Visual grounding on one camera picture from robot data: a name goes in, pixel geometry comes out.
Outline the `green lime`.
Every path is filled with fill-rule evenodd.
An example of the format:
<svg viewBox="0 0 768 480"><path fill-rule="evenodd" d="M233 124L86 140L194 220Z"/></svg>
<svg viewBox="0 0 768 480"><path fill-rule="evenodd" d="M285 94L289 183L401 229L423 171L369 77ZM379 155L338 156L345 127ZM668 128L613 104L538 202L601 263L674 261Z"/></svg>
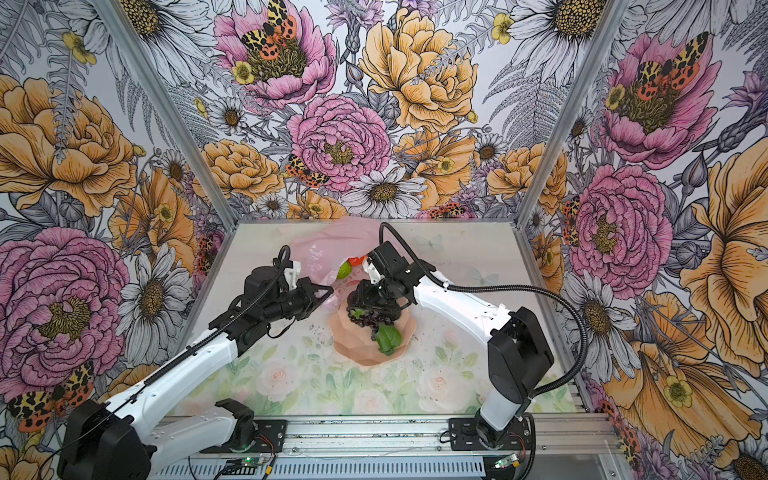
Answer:
<svg viewBox="0 0 768 480"><path fill-rule="evenodd" d="M340 268L339 268L339 270L337 272L336 279L337 280L343 280L343 279L347 278L351 273L352 273L352 265L348 261L345 261L340 266Z"/></svg>

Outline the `pink plastic bag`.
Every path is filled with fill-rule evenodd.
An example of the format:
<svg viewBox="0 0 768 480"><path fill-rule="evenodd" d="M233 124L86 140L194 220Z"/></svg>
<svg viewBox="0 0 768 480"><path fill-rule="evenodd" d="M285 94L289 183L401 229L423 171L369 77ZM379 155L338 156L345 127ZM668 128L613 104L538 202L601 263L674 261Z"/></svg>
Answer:
<svg viewBox="0 0 768 480"><path fill-rule="evenodd" d="M345 216L325 223L308 222L318 230L301 233L290 243L291 258L301 264L301 275L314 283L332 286L333 295L324 307L338 307L346 299L355 280L338 280L342 265L349 258L367 255L379 245L381 221L375 219Z"/></svg>

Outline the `pink flower-shaped bowl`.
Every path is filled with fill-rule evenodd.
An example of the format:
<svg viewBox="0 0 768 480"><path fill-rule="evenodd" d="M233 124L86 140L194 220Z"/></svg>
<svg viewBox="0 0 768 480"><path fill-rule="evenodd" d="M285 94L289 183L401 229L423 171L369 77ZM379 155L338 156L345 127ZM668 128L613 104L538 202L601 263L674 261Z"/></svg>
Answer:
<svg viewBox="0 0 768 480"><path fill-rule="evenodd" d="M394 322L394 327L401 334L401 344L392 354L386 355L379 350L377 341L371 338L371 328L355 325L349 319L346 307L347 302L341 302L337 311L328 318L337 353L364 367L380 365L398 359L406 353L417 330L417 320L409 310Z"/></svg>

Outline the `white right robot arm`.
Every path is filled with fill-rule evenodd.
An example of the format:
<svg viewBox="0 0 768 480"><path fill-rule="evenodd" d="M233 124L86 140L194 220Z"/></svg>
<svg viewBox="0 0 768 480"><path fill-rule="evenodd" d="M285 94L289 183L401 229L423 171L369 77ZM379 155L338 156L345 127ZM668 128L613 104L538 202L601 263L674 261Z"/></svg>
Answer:
<svg viewBox="0 0 768 480"><path fill-rule="evenodd" d="M522 417L534 391L554 364L554 356L536 314L513 311L481 299L481 287L452 283L434 266L407 260L388 241L363 261L369 278L347 300L351 314L398 318L419 305L452 321L487 347L488 378L493 386L476 414L476 437L497 449L513 421Z"/></svg>

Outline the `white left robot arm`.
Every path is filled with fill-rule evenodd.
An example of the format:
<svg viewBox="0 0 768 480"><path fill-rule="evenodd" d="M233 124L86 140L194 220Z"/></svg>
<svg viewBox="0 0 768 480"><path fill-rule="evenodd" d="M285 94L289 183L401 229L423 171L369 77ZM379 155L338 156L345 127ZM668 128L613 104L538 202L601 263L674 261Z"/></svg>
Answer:
<svg viewBox="0 0 768 480"><path fill-rule="evenodd" d="M61 479L147 479L203 450L249 450L260 442L253 411L224 399L169 425L163 418L219 369L267 336L273 323L308 318L334 293L309 278L289 282L256 269L243 294L200 337L146 378L104 403L88 400L66 425L56 473Z"/></svg>

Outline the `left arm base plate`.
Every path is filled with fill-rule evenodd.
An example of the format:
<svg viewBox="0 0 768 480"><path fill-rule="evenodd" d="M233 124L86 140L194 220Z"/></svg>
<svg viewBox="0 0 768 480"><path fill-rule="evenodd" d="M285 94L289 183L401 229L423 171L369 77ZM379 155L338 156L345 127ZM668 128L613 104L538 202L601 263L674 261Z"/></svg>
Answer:
<svg viewBox="0 0 768 480"><path fill-rule="evenodd" d="M288 422L282 419L256 419L238 422L228 441L212 446L202 453L281 453Z"/></svg>

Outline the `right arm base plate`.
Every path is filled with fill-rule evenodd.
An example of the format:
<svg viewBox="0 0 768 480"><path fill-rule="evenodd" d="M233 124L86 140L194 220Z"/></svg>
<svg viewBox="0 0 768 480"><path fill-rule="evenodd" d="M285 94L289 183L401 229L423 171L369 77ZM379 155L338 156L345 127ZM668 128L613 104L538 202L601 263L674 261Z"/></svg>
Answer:
<svg viewBox="0 0 768 480"><path fill-rule="evenodd" d="M453 451L530 452L536 446L535 424L528 417L513 417L501 431L480 416L449 418L447 425Z"/></svg>

